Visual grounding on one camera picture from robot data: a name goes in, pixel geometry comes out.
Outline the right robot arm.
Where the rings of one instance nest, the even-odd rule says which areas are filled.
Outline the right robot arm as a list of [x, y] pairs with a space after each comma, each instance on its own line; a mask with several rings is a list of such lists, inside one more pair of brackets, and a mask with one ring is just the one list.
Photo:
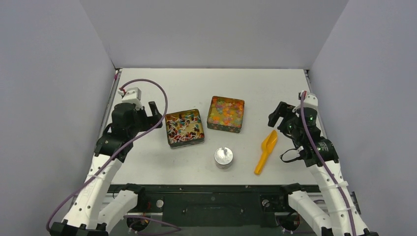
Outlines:
[[292, 140], [297, 160], [304, 161], [313, 175], [327, 209], [323, 211], [299, 183], [282, 186], [277, 203], [299, 214], [318, 236], [376, 236], [350, 196], [334, 145], [316, 125], [317, 114], [314, 108], [280, 102], [269, 115], [268, 125], [273, 127], [282, 118], [277, 129]]

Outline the orange plastic scoop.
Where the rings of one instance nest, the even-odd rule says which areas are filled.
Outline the orange plastic scoop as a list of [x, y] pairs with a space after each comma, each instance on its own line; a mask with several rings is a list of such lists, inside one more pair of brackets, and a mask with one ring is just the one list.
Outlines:
[[257, 166], [255, 167], [255, 170], [254, 170], [255, 175], [260, 175], [262, 173], [263, 168], [268, 160], [268, 157], [272, 153], [277, 143], [277, 140], [278, 140], [278, 134], [275, 130], [273, 130], [261, 143], [262, 154], [258, 161]]

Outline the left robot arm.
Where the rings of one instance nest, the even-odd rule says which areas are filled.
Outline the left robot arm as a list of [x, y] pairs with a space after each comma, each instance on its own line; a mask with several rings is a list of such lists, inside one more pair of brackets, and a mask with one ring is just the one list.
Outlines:
[[65, 201], [75, 199], [60, 222], [47, 222], [52, 236], [107, 236], [131, 209], [141, 211], [147, 198], [140, 191], [124, 190], [104, 209], [102, 202], [116, 173], [133, 148], [133, 142], [161, 128], [166, 113], [160, 113], [155, 102], [148, 103], [151, 116], [139, 102], [122, 102], [114, 107], [111, 122], [98, 139], [89, 174], [84, 184]]

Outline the clear round lid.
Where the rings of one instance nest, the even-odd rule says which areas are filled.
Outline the clear round lid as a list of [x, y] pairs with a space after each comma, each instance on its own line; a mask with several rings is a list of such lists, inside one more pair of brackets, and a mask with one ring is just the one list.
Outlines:
[[214, 159], [233, 159], [233, 152], [228, 147], [220, 147], [214, 153]]

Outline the tin box of lollipops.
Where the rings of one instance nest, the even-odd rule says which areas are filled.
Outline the tin box of lollipops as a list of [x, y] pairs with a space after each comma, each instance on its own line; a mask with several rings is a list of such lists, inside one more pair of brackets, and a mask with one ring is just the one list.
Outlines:
[[201, 144], [205, 133], [198, 109], [170, 113], [165, 116], [167, 141], [170, 148]]

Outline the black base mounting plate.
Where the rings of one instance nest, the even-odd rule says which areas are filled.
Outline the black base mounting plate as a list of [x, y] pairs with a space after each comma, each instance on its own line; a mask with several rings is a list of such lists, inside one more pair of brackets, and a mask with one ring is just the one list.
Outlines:
[[296, 214], [284, 202], [283, 185], [141, 185], [129, 214], [179, 227], [274, 228]]

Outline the tin box of gummy candies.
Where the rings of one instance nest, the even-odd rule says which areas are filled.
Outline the tin box of gummy candies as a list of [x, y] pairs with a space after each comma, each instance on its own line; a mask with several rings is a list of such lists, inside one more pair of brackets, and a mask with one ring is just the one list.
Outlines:
[[244, 115], [244, 100], [213, 96], [210, 102], [207, 127], [232, 133], [240, 133]]

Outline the clear plastic round container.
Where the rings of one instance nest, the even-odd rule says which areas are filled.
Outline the clear plastic round container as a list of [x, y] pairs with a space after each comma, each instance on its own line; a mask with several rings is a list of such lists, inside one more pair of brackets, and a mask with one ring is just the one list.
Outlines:
[[233, 159], [214, 159], [215, 165], [219, 169], [228, 169], [233, 164]]

